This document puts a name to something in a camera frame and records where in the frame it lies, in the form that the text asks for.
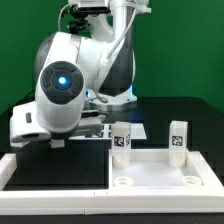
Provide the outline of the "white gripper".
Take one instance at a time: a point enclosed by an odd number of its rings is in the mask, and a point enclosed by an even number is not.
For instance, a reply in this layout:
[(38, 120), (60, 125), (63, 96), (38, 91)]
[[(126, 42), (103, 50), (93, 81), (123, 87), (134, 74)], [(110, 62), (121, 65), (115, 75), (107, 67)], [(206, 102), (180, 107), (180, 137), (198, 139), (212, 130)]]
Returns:
[(102, 130), (105, 119), (106, 115), (97, 110), (84, 110), (78, 125), (73, 131), (53, 133), (38, 123), (35, 102), (29, 102), (13, 108), (13, 115), (9, 122), (10, 145), (23, 147), (33, 141), (65, 140), (72, 136), (97, 135)]

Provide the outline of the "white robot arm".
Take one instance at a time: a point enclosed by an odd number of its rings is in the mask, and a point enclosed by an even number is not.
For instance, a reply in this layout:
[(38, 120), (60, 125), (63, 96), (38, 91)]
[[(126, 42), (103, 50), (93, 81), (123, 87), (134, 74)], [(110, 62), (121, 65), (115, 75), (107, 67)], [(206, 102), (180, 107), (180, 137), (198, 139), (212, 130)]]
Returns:
[(73, 136), (101, 131), (105, 116), (84, 108), (86, 92), (105, 103), (127, 91), (135, 76), (132, 23), (149, 0), (68, 0), (74, 20), (40, 46), (35, 100), (13, 108), (10, 144), (48, 140), (62, 147)]

